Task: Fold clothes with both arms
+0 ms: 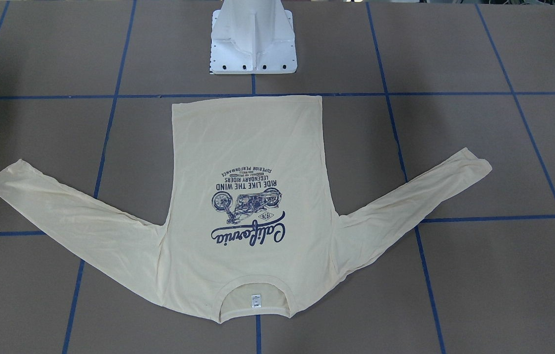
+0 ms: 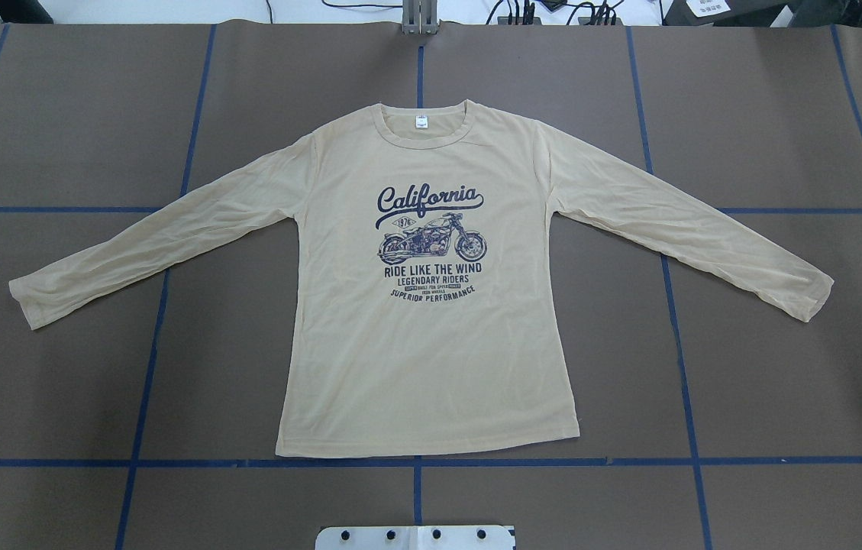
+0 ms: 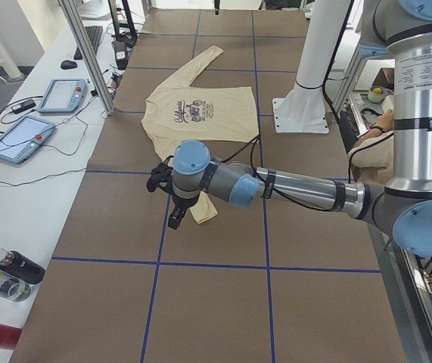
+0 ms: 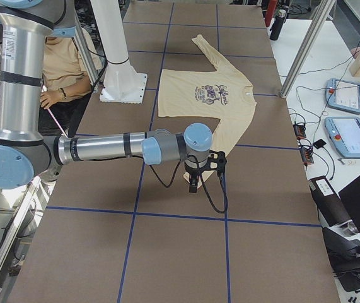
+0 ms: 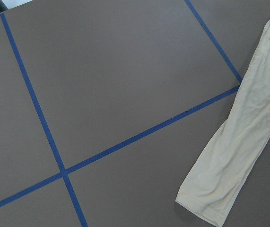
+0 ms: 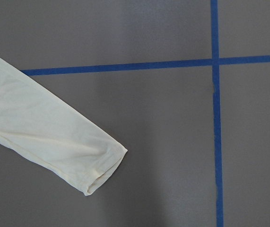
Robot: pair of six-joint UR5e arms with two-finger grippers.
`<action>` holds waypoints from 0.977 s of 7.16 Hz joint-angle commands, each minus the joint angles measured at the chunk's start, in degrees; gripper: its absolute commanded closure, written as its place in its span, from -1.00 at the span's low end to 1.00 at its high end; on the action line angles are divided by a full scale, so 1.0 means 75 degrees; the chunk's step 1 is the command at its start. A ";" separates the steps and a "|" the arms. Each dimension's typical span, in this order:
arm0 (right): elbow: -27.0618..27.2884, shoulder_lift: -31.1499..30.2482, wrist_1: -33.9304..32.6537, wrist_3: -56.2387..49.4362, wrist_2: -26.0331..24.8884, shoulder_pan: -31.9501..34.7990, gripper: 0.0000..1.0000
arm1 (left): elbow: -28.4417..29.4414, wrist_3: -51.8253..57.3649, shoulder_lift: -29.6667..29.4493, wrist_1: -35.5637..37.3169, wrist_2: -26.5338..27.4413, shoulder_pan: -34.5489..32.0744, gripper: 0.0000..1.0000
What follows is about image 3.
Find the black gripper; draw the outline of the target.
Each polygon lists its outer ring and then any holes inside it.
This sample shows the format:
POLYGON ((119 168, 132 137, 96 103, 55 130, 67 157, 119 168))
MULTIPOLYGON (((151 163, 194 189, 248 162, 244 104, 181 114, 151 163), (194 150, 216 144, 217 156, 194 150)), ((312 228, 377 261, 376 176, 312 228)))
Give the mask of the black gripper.
POLYGON ((168 226, 170 228, 178 228, 185 217, 187 209, 193 207, 198 202, 200 190, 185 191, 178 187, 173 187, 172 192, 172 199, 176 206, 169 215, 168 226))

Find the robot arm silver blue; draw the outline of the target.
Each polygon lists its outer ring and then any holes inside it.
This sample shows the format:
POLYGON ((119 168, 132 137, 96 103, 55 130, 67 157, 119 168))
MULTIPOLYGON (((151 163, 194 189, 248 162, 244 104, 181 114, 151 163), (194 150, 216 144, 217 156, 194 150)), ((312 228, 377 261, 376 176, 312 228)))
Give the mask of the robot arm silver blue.
POLYGON ((168 225, 178 228, 201 193, 239 208, 257 197, 283 197, 322 212, 342 212, 375 226, 398 246, 432 257, 432 1, 367 1, 361 46, 383 48, 395 60, 394 123, 388 148, 392 172, 379 185, 329 181, 212 157, 189 140, 176 149, 169 192, 175 204, 168 225))

